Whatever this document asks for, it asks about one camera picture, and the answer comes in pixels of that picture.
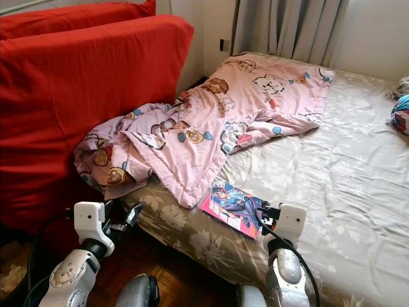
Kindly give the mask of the pink cartoon bear blanket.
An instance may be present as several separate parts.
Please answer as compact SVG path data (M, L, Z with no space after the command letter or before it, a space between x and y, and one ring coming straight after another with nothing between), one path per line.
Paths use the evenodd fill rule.
M229 155L319 127L336 73L253 52L231 56L173 103L148 103L89 131L73 151L79 175L106 200L156 176L196 207Z

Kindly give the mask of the bed with beige floral sheet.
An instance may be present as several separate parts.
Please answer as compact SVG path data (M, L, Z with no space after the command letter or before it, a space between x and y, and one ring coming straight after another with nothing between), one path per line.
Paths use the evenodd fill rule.
M409 136L387 125L396 82L337 71L319 128L228 157L219 180L307 211L298 243L321 306L409 307ZM268 252L158 179L121 198L139 225L233 284L264 284Z

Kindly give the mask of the silver right robot leg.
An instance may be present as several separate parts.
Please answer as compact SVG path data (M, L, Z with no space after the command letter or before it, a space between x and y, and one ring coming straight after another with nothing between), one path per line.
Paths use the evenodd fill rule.
M260 289L254 285L240 285L236 290L238 307L268 307Z

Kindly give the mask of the large red cushion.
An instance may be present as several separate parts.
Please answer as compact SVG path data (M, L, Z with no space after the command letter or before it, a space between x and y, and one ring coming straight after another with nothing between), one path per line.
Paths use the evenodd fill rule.
M154 15L0 39L3 239L99 199L73 166L74 147L99 123L172 98L194 33L181 17Z
M0 18L0 39L14 39L91 28L156 15L156 0L67 6Z

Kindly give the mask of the crumpled cardboard waste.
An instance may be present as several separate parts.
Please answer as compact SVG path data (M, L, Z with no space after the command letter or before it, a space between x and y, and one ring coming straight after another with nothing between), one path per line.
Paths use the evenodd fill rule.
M27 272L26 258L18 258L4 263L1 266L0 294L6 297L15 290Z

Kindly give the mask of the grey curtain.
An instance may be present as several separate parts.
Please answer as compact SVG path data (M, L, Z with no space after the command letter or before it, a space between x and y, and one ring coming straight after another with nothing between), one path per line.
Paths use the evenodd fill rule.
M350 0L236 0L231 53L258 52L329 67Z

